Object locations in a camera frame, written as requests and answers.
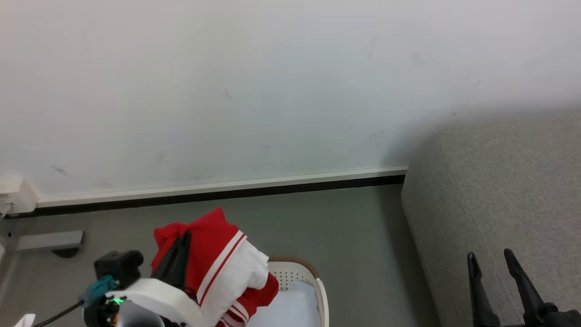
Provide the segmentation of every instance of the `red and white cloth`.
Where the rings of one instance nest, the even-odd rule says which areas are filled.
[[[278,281],[268,272],[268,257],[217,208],[189,225],[172,223],[157,228],[153,237],[159,251],[152,271],[186,230],[192,237],[185,287],[186,293],[193,290],[197,296],[202,327],[246,326],[257,307],[269,305],[278,293]]]

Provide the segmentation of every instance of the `gray sofa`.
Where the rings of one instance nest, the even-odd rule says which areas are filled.
[[[470,251],[503,325],[523,314],[505,248],[545,301],[581,311],[581,112],[440,133],[411,163],[402,202],[442,327],[472,326]]]

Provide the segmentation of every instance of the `baseboard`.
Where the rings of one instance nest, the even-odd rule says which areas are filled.
[[[403,182],[406,166],[350,170],[291,177],[212,183],[163,189],[123,191],[81,196],[45,197],[38,200],[37,209],[10,218],[60,215],[109,209],[144,207],[182,202],[218,200],[223,198],[263,196],[344,187],[361,187]]]

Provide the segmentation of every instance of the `gray carpet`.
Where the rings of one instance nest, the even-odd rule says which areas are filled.
[[[141,271],[149,276],[153,229],[215,207],[267,255],[314,265],[327,289],[331,326],[438,326],[400,192],[401,185],[388,185],[19,219],[21,233],[83,229],[86,242],[72,259],[46,251],[14,258],[0,327],[30,312],[40,322],[75,303],[95,280],[92,262],[108,251],[141,251]],[[80,310],[51,325],[81,326]]]

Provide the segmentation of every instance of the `plastic basket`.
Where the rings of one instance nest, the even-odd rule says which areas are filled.
[[[313,266],[301,258],[270,257],[268,271],[277,278],[280,292],[288,290],[288,285],[294,280],[300,280],[314,287],[315,295],[317,296],[317,309],[321,316],[321,327],[329,327],[327,293],[319,274]]]

